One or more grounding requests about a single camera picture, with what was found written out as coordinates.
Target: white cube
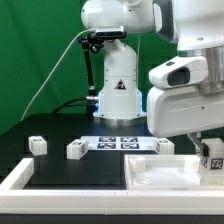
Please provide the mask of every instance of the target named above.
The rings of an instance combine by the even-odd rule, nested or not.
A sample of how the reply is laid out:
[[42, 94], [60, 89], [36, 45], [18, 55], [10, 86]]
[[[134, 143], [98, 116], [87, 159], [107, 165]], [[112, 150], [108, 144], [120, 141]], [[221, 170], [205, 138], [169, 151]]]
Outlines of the white cube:
[[166, 138], [154, 138], [153, 149], [160, 155], [174, 155], [175, 145]]
[[224, 157], [224, 143], [220, 138], [202, 139], [201, 143], [204, 143], [209, 147], [210, 158]]
[[88, 145], [88, 140], [74, 140], [67, 145], [67, 159], [81, 159], [88, 152]]
[[202, 166], [208, 171], [224, 171], [224, 158], [223, 157], [201, 157]]
[[29, 149], [34, 156], [47, 154], [47, 142], [41, 136], [29, 137]]

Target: black tabletop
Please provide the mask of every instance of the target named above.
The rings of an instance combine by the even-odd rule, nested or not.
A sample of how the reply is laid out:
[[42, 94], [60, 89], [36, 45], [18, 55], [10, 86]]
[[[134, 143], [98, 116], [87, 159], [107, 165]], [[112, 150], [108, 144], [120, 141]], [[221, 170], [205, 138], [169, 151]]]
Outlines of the black tabletop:
[[[42, 136], [48, 154], [34, 157], [28, 137]], [[150, 136], [147, 125], [110, 127], [85, 115], [37, 114], [27, 117], [0, 136], [0, 182], [23, 159], [34, 158], [35, 173], [26, 189], [126, 189], [124, 155], [150, 151], [89, 151], [81, 160], [67, 160], [66, 146], [81, 136]], [[180, 215], [18, 215], [1, 214], [1, 224], [24, 223], [223, 223], [223, 216]]]

